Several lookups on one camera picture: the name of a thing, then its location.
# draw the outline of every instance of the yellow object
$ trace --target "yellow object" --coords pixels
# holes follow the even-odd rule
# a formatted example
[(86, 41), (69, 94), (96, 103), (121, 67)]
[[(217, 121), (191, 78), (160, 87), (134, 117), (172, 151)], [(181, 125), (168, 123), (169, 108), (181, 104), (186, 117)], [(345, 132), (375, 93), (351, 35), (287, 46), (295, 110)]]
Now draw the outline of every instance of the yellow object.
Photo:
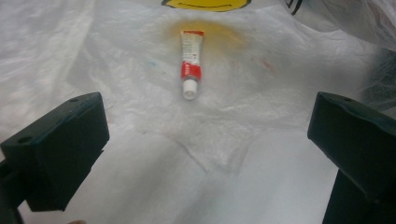
[(164, 6), (206, 11), (230, 11), (245, 7), (251, 0), (163, 0)]

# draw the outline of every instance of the wrinkled plastic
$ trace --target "wrinkled plastic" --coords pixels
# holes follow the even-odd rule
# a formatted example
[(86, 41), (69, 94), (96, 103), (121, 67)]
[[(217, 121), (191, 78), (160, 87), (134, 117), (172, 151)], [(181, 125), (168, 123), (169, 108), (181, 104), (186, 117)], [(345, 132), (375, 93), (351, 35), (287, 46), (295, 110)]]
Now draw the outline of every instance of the wrinkled plastic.
[(321, 32), (342, 29), (362, 40), (396, 51), (395, 1), (304, 0), (295, 18)]
[[(281, 5), (6, 1), (0, 18), (0, 139), (92, 91), (110, 129), (66, 212), (24, 204), (27, 223), (319, 223), (336, 168), (306, 138), (316, 94), (382, 104), (366, 96), (392, 58), (343, 31), (312, 30)], [(179, 79), (184, 29), (205, 30), (191, 102)]]

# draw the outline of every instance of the hole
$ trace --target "hole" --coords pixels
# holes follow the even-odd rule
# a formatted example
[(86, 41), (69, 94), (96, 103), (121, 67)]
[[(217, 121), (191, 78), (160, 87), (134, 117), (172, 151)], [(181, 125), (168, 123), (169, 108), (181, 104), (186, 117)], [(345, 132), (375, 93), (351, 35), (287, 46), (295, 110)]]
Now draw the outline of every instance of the hole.
[(184, 92), (184, 98), (187, 100), (193, 100), (195, 98), (195, 92), (193, 91), (185, 91)]
[(23, 137), (20, 140), (18, 140), (18, 143), (23, 144), (29, 142), (30, 140), (32, 140), (32, 137)]

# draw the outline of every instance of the white plastic sheet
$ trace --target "white plastic sheet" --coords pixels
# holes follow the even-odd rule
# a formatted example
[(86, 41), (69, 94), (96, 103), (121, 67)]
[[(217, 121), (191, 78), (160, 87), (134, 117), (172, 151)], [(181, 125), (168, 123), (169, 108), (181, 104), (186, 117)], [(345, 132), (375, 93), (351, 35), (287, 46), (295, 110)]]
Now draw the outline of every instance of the white plastic sheet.
[(396, 51), (396, 2), (389, 0), (304, 0), (295, 18), (309, 27), (350, 35)]
[[(23, 204), (26, 223), (319, 223), (336, 168), (306, 139), (316, 93), (364, 100), (389, 57), (281, 5), (6, 1), (0, 17), (1, 140), (91, 91), (111, 135), (66, 211)], [(205, 31), (192, 102), (181, 96), (181, 29)]]

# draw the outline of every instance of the black plastic part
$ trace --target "black plastic part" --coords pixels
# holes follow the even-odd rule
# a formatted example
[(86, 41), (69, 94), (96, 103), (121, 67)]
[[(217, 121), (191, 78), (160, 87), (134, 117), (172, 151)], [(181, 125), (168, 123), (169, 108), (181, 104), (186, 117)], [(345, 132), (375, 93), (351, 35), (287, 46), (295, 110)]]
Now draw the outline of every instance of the black plastic part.
[(32, 211), (64, 210), (109, 139), (99, 92), (73, 98), (1, 144)]
[(323, 223), (396, 223), (396, 120), (319, 92), (308, 138), (340, 169)]
[(338, 171), (327, 206), (323, 224), (363, 223), (374, 207), (364, 194), (340, 171)]
[(11, 170), (6, 161), (0, 162), (0, 223), (23, 223), (18, 205), (30, 193), (18, 172)]

